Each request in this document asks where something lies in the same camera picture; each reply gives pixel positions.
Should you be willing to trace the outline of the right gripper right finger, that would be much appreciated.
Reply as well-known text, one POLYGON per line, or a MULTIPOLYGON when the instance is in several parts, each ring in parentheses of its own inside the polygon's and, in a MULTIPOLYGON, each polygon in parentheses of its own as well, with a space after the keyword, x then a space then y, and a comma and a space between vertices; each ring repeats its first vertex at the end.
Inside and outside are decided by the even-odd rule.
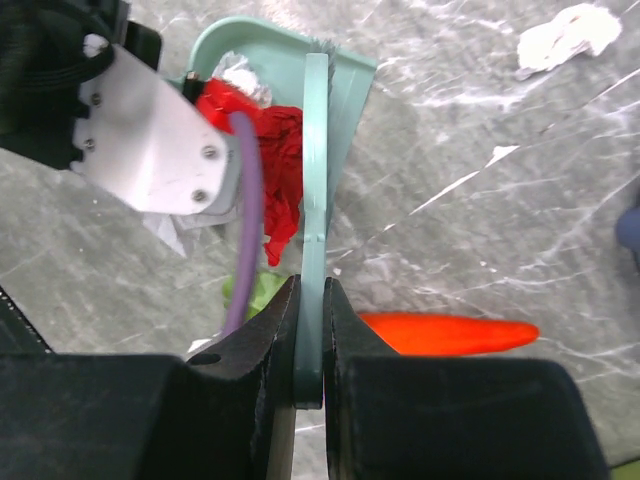
POLYGON ((395 353, 328 279, 325 418, 333 479, 606 479, 582 396, 559 364, 395 353))

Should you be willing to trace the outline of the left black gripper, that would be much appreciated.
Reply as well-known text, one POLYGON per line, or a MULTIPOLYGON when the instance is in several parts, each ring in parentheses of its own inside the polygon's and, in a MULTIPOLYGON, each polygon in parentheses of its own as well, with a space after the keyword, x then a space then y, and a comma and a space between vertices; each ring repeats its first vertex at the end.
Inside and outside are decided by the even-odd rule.
POLYGON ((2 2, 2 149, 55 170, 82 159, 73 133, 91 103, 81 85, 106 72, 117 46, 159 65, 161 35, 129 10, 127 1, 2 2))

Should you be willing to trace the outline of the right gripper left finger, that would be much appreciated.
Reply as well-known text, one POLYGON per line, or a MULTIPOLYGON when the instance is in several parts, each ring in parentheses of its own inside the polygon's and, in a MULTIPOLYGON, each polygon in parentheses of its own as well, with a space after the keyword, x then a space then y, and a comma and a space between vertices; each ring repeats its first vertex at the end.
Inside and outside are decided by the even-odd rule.
POLYGON ((287 479, 300 280, 189 360, 1 354, 5 479, 287 479))

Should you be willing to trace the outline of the teal dustpan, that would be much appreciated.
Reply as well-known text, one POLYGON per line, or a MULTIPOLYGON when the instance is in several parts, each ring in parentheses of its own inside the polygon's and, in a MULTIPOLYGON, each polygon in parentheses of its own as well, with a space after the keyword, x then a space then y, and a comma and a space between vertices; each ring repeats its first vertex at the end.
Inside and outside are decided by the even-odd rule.
MULTIPOLYGON (((273 102, 301 107, 306 55, 312 39, 266 20, 223 18, 205 29, 191 49, 184 72, 211 75, 230 51, 245 56, 270 88, 273 102)), ((373 83, 377 62, 339 48, 329 95, 328 198, 333 199, 373 83)))

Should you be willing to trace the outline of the teal hand brush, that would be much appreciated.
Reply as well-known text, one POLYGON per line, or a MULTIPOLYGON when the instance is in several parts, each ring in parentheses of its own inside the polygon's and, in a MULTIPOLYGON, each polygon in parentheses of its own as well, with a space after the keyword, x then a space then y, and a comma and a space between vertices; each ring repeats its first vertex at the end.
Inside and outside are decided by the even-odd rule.
POLYGON ((323 402, 323 296, 328 210, 328 117, 335 47, 314 39, 305 58, 303 91, 303 248, 293 388, 298 409, 323 402))

